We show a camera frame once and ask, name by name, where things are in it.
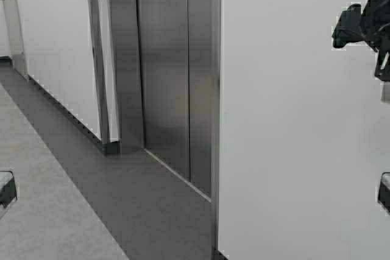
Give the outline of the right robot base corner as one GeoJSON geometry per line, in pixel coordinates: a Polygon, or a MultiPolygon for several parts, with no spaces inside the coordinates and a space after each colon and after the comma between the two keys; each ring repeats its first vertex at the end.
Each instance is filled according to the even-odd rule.
{"type": "Polygon", "coordinates": [[[389,213],[389,172],[385,172],[381,175],[380,185],[378,190],[378,202],[389,213]]]}

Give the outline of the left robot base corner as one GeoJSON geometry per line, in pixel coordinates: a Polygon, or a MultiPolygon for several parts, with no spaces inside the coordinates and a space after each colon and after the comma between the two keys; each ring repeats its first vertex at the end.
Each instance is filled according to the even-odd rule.
{"type": "Polygon", "coordinates": [[[1,171],[1,218],[4,217],[13,202],[18,200],[14,173],[1,171]]]}

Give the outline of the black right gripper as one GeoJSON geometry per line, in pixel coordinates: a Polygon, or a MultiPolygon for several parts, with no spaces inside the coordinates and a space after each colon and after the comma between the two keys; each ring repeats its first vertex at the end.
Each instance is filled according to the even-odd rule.
{"type": "Polygon", "coordinates": [[[365,19],[361,4],[343,10],[331,35],[333,47],[342,49],[349,43],[366,42],[365,19]]]}

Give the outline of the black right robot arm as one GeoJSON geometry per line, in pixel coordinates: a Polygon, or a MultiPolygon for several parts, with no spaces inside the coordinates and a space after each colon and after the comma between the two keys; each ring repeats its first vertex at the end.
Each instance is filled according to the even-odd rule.
{"type": "Polygon", "coordinates": [[[378,54],[374,77],[389,82],[389,0],[367,0],[342,11],[331,35],[333,47],[365,42],[378,54]]]}

